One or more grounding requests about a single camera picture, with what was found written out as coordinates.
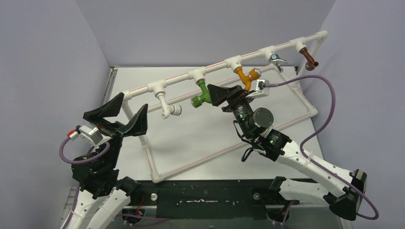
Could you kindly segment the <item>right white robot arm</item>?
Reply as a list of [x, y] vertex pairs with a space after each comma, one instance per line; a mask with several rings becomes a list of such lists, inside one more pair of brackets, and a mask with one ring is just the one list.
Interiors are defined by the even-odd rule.
[[289, 136], [273, 128], [273, 114], [266, 108], [252, 110], [249, 91], [241, 86], [207, 86], [213, 106], [224, 102], [223, 112], [232, 113], [238, 137], [251, 147], [242, 156], [245, 162], [251, 152], [308, 176], [314, 183], [276, 177], [269, 188], [269, 199], [276, 204], [284, 200], [316, 203], [329, 207], [340, 218], [354, 221], [363, 200], [367, 174], [360, 169], [349, 171], [337, 167], [300, 148]]

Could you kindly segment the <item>green plastic faucet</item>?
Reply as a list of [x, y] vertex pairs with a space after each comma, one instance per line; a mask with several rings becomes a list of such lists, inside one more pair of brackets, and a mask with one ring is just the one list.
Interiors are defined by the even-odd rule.
[[211, 101], [210, 93], [206, 87], [205, 80], [204, 79], [199, 80], [197, 82], [197, 85], [200, 87], [200, 90], [202, 93], [201, 93], [201, 95], [196, 95], [190, 99], [191, 105], [194, 108], [198, 108], [201, 105], [203, 105], [204, 103], [211, 104], [212, 101]]

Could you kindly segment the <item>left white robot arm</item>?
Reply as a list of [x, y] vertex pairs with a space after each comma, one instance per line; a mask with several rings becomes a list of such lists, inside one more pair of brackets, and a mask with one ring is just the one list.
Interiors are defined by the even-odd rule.
[[[104, 229], [126, 204], [135, 205], [141, 200], [140, 183], [129, 177], [118, 179], [116, 165], [123, 139], [147, 133], [148, 104], [132, 115], [127, 124], [108, 121], [108, 117], [120, 113], [124, 98], [124, 93], [118, 93], [99, 108], [84, 112], [86, 123], [71, 130], [60, 145], [59, 156], [71, 165], [72, 177], [78, 182], [63, 229]], [[77, 138], [91, 148], [70, 160], [64, 156], [64, 148]]]

